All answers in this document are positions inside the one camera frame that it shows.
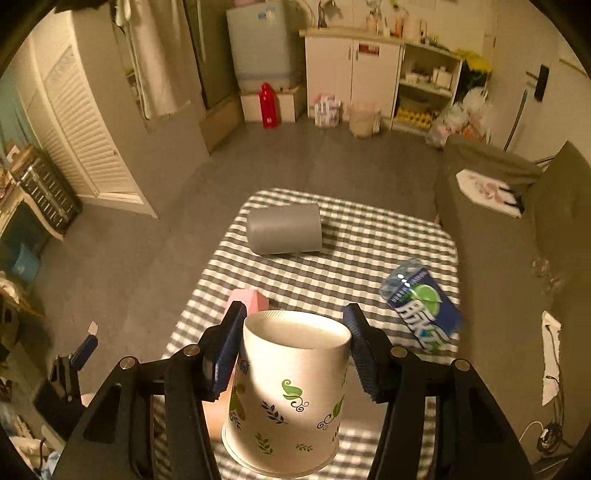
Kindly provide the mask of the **pink faceted cup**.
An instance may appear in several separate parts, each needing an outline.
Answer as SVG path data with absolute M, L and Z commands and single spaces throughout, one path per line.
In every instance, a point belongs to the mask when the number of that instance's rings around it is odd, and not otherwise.
M 226 302 L 224 316 L 230 310 L 233 302 L 240 302 L 245 305 L 245 316 L 243 318 L 270 309 L 270 301 L 266 296 L 260 293 L 259 290 L 252 288 L 232 290 L 228 296 L 228 302 Z

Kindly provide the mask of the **hanging white towel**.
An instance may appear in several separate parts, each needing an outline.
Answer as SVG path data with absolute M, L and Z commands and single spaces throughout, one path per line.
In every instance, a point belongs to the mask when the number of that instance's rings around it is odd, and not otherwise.
M 190 102 L 183 73 L 186 22 L 180 1 L 118 1 L 115 23 L 125 35 L 144 117 L 176 114 Z

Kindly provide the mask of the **yellow cloth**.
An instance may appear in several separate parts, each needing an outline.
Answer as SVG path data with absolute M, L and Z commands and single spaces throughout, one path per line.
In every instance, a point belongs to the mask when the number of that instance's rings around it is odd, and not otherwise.
M 458 48 L 455 53 L 464 61 L 468 69 L 473 72 L 479 72 L 489 75 L 493 71 L 491 62 L 473 50 Z

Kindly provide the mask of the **small pink-lined trash bin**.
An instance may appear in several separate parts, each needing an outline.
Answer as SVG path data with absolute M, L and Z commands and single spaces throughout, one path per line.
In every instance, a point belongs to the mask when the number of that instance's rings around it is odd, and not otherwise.
M 349 131 L 359 139 L 370 138 L 380 132 L 381 109 L 375 102 L 349 103 Z

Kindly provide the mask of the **white plastic shopping bag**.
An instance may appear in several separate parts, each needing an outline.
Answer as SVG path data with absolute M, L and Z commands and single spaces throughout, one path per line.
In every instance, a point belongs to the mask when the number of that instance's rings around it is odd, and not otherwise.
M 434 121 L 426 135 L 426 143 L 443 149 L 451 135 L 489 144 L 492 138 L 493 107 L 484 87 L 471 89 L 463 98 L 448 106 Z

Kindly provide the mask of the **white washing machine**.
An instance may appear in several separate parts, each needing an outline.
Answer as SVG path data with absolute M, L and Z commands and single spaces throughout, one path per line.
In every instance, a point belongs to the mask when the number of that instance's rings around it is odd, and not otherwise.
M 238 88 L 290 90 L 301 83 L 304 47 L 298 35 L 297 8 L 290 1 L 266 1 L 226 11 Z

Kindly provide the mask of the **black metal storage case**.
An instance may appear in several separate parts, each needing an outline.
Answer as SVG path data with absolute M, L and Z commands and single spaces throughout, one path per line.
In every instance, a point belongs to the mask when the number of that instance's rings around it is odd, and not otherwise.
M 31 197 L 42 218 L 64 236 L 81 212 L 81 202 L 59 169 L 43 153 L 34 151 L 18 174 L 19 184 Z

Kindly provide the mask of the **white sink cabinet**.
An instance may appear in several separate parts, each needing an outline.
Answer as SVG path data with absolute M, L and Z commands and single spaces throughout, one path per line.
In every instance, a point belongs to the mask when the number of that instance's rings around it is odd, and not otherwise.
M 390 129 L 405 53 L 405 43 L 349 27 L 308 28 L 304 38 L 307 114 L 314 116 L 318 97 L 335 96 L 348 119 L 352 103 L 379 108 L 382 124 Z

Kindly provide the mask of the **white packaged goods bag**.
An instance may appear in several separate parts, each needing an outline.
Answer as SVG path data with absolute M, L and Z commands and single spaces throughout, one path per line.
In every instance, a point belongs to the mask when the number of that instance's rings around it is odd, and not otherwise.
M 339 125 L 341 117 L 341 102 L 335 95 L 321 94 L 315 100 L 314 120 L 315 126 L 320 128 L 334 128 Z

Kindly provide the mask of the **blue green drink bottle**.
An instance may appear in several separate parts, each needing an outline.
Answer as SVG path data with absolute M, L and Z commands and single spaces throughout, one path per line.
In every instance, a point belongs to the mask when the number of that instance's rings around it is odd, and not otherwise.
M 462 314 L 419 259 L 402 262 L 380 295 L 424 350 L 438 352 L 459 339 Z

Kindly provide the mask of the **metal faucet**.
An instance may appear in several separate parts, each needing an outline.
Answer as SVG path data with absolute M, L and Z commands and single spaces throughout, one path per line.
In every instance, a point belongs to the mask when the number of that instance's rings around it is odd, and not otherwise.
M 318 1 L 318 28 L 328 28 L 328 20 L 335 17 L 342 18 L 342 10 L 335 0 Z

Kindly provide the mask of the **grey plastic cup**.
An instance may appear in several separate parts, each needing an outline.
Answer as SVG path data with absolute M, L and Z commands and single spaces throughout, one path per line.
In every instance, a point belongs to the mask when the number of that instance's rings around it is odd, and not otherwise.
M 257 255 L 322 250 L 322 219 L 316 203 L 256 208 L 246 220 L 246 239 Z

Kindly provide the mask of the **white louvered wardrobe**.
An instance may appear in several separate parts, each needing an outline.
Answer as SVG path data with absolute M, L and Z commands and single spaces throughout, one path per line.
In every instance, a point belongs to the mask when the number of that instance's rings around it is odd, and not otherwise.
M 190 102 L 148 120 L 115 2 L 73 10 L 46 1 L 25 16 L 12 2 L 1 7 L 2 141 L 47 155 L 86 204 L 161 215 L 209 156 L 190 44 Z

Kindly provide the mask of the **white leaf-patterned paper cup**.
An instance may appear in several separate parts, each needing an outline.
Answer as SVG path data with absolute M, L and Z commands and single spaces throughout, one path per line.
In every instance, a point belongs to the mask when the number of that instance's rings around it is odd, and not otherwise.
M 269 310 L 242 329 L 222 443 L 260 475 L 297 478 L 339 450 L 352 335 L 338 321 Z

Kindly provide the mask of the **brown kraft paper cup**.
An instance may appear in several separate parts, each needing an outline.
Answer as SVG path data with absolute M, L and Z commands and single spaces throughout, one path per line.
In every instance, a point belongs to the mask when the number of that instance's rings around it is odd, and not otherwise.
M 215 402 L 203 402 L 204 418 L 211 440 L 221 441 L 221 429 L 228 415 L 228 403 L 218 399 Z

